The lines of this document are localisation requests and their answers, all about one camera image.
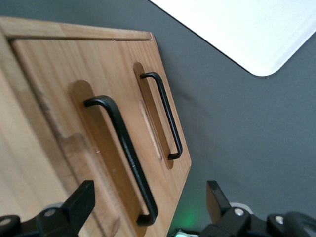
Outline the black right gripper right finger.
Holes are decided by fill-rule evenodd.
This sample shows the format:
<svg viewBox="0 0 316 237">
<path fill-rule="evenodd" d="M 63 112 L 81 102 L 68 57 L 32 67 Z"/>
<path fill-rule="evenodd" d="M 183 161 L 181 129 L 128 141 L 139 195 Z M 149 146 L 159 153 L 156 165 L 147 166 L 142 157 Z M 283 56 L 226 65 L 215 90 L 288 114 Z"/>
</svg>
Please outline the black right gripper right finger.
<svg viewBox="0 0 316 237">
<path fill-rule="evenodd" d="M 206 206 L 212 223 L 202 237 L 241 237 L 250 226 L 250 214 L 241 207 L 231 207 L 216 181 L 207 181 Z"/>
</svg>

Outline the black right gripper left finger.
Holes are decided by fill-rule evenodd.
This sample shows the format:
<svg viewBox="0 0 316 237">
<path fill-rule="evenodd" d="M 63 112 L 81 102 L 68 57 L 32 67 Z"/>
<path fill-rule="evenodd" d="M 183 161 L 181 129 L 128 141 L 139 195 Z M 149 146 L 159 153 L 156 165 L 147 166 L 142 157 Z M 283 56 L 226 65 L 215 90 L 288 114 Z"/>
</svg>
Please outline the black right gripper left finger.
<svg viewBox="0 0 316 237">
<path fill-rule="evenodd" d="M 36 217 L 40 237 L 77 237 L 95 206 L 94 181 L 85 180 L 60 206 Z"/>
</svg>

